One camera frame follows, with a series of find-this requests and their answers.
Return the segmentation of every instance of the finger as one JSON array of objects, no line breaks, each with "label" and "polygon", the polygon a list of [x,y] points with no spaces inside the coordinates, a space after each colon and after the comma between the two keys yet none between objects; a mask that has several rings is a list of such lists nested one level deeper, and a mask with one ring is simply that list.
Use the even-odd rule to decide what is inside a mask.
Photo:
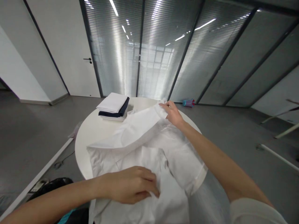
[{"label": "finger", "polygon": [[168,113],[170,111],[170,108],[166,106],[165,104],[159,104],[163,109]]},{"label": "finger", "polygon": [[168,104],[169,104],[169,106],[170,106],[171,109],[177,109],[177,106],[171,100],[168,101]]},{"label": "finger", "polygon": [[144,171],[144,172],[152,172],[151,170],[143,167],[143,166],[134,166],[134,168],[136,168],[137,170],[141,170],[141,171]]},{"label": "finger", "polygon": [[153,181],[153,182],[156,182],[156,179],[157,179],[157,177],[154,173],[142,173],[141,177],[146,180]]},{"label": "finger", "polygon": [[144,191],[144,192],[140,192],[140,193],[137,193],[134,198],[133,198],[133,202],[134,203],[137,203],[143,199],[146,199],[150,197],[150,193],[148,193],[147,191]]},{"label": "finger", "polygon": [[141,185],[141,191],[153,192],[153,194],[158,198],[160,196],[160,192],[156,186],[156,183],[143,179],[143,183]]}]

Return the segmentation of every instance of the folded navy cloth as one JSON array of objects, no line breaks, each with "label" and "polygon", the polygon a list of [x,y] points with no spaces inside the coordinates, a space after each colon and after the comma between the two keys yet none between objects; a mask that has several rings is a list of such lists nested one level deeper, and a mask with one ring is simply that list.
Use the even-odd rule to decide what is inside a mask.
[{"label": "folded navy cloth", "polygon": [[99,116],[106,116],[106,117],[122,117],[122,116],[124,116],[125,111],[129,104],[129,99],[130,98],[127,97],[125,103],[123,104],[123,106],[121,107],[121,109],[119,110],[118,113],[109,113],[109,112],[100,111]]}]

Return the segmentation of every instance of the glass wall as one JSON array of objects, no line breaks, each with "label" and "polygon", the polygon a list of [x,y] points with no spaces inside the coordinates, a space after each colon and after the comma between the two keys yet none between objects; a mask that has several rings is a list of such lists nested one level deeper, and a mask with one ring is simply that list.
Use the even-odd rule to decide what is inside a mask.
[{"label": "glass wall", "polygon": [[142,1],[85,1],[103,95],[136,96]]},{"label": "glass wall", "polygon": [[258,10],[200,103],[223,105],[294,21],[294,17]]},{"label": "glass wall", "polygon": [[171,100],[197,100],[252,9],[239,4],[206,1]]},{"label": "glass wall", "polygon": [[138,96],[168,97],[200,1],[146,0]]},{"label": "glass wall", "polygon": [[299,26],[297,26],[251,78],[228,102],[229,106],[249,107],[264,95],[290,68],[299,62]]},{"label": "glass wall", "polygon": [[175,102],[248,107],[299,62],[294,16],[236,1],[80,1],[104,96],[160,100],[174,86]]}]

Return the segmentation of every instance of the cable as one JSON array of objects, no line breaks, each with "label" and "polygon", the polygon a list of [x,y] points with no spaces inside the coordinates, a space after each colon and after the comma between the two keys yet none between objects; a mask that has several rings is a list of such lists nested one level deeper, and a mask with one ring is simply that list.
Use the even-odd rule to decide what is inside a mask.
[{"label": "cable", "polygon": [[61,162],[56,162],[54,164],[54,169],[58,170],[62,165],[63,165],[63,161],[66,160],[68,157],[70,157],[71,155],[74,154],[75,151],[73,151],[71,154],[69,154],[67,157],[65,157]]}]

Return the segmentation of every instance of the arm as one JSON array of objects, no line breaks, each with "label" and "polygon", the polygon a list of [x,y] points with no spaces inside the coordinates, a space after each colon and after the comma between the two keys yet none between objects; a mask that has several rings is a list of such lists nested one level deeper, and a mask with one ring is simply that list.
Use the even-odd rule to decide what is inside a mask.
[{"label": "arm", "polygon": [[71,209],[95,198],[134,204],[149,197],[149,192],[159,196],[156,175],[149,169],[134,166],[53,190],[20,206],[1,224],[52,224]]},{"label": "arm", "polygon": [[183,120],[172,101],[160,106],[168,113],[167,119],[189,139],[224,188],[230,202],[239,198],[252,198],[273,207],[254,181],[231,158]]}]

